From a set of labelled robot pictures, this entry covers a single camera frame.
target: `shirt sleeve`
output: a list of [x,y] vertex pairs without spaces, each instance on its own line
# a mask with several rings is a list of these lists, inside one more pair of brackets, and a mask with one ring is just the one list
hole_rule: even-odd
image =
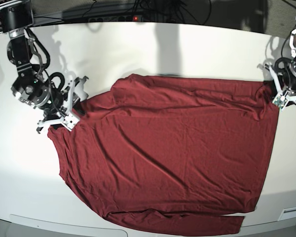
[[195,213],[143,212],[110,213],[104,219],[139,231],[179,236],[218,236],[239,232],[244,217]]

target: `black cable bundle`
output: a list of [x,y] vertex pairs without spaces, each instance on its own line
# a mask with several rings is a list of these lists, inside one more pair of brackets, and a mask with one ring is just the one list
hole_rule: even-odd
[[212,13],[212,2],[209,0],[209,12],[205,19],[205,21],[201,24],[190,11],[186,8],[187,4],[183,2],[182,0],[161,0],[159,1],[160,4],[157,5],[157,0],[136,0],[135,5],[136,9],[139,6],[142,10],[144,10],[146,14],[147,21],[149,22],[158,22],[158,16],[165,16],[167,18],[167,22],[175,21],[175,18],[177,18],[180,22],[185,24],[185,18],[182,13],[182,10],[184,10],[186,13],[188,13],[196,22],[198,25],[205,25]]

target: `power strip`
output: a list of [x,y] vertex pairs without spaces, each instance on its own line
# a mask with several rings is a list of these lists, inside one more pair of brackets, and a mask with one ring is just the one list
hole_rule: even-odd
[[118,21],[120,16],[127,17],[128,11],[131,10],[131,7],[134,6],[134,3],[98,3],[96,7],[90,9],[90,6],[77,9],[69,9],[64,12],[54,12],[44,15],[35,15],[34,26],[41,26],[46,24],[54,24],[61,22],[60,19],[65,19],[66,23],[83,23],[83,22],[93,22],[97,20],[100,22],[103,21]]
[[91,17],[88,19],[88,22],[139,22],[141,17],[141,15]]

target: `long-sleeve shirt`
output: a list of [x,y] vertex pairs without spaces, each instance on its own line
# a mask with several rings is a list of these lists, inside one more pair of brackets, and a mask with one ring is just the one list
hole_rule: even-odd
[[278,120],[263,82],[131,75],[50,128],[60,175],[93,211],[154,233],[239,232],[265,180]]

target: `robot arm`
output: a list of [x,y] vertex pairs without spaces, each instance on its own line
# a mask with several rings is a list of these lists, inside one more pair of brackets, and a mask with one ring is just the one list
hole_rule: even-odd
[[289,103],[296,105],[296,28],[292,30],[289,40],[292,58],[279,58],[274,66],[266,64],[274,80],[277,94],[272,103],[284,110]]
[[[18,78],[11,88],[12,93],[22,103],[44,110],[44,119],[38,122],[38,133],[43,127],[56,124],[71,131],[80,121],[72,109],[88,97],[83,91],[88,78],[76,78],[63,88],[65,78],[61,73],[47,74],[50,55],[29,28],[33,22],[30,0],[0,0],[0,34],[9,34],[7,55],[18,72]],[[37,47],[45,54],[45,63]],[[33,55],[38,58],[39,64],[30,62]],[[58,87],[53,82],[54,78],[60,79]]]

